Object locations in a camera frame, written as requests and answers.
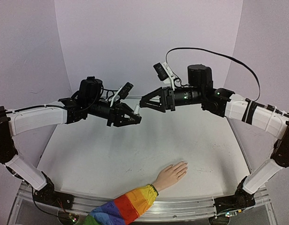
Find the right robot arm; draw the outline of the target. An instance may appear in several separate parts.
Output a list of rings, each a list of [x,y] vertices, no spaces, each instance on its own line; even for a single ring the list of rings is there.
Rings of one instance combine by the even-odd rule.
[[[174,73],[167,63],[153,67],[158,78],[170,86],[143,96],[140,107],[164,113],[174,111],[177,106],[200,104],[204,111],[258,127],[277,139],[270,158],[246,176],[233,195],[215,198],[213,204],[215,214],[226,217],[254,206],[254,194],[258,189],[280,170],[289,167],[289,113],[244,98],[231,90],[213,88],[212,70],[202,64],[188,66],[187,87],[174,86]]]

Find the rainbow sleeve forearm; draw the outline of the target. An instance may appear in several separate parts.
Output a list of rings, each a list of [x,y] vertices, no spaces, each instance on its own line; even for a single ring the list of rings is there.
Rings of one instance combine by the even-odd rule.
[[[84,225],[129,225],[143,215],[154,203],[159,193],[148,184],[135,188],[116,199],[94,208]]]

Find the mannequin hand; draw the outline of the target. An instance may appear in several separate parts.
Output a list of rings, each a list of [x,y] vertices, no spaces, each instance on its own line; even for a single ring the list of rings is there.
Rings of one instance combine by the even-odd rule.
[[[160,192],[176,184],[186,175],[187,170],[188,163],[184,161],[181,161],[176,165],[169,165],[160,171],[152,185],[158,192]]]

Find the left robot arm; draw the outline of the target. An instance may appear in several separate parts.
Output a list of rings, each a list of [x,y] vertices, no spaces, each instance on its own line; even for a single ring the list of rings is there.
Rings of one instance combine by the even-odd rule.
[[[106,120],[107,126],[123,127],[141,122],[138,109],[131,109],[123,100],[133,85],[127,82],[117,90],[104,88],[102,80],[94,76],[80,83],[71,96],[56,102],[7,110],[0,106],[0,164],[14,176],[26,181],[38,200],[52,205],[59,200],[51,179],[28,161],[17,148],[14,138],[30,135],[40,137],[40,131],[52,131],[57,125],[69,125],[87,119],[89,115]]]

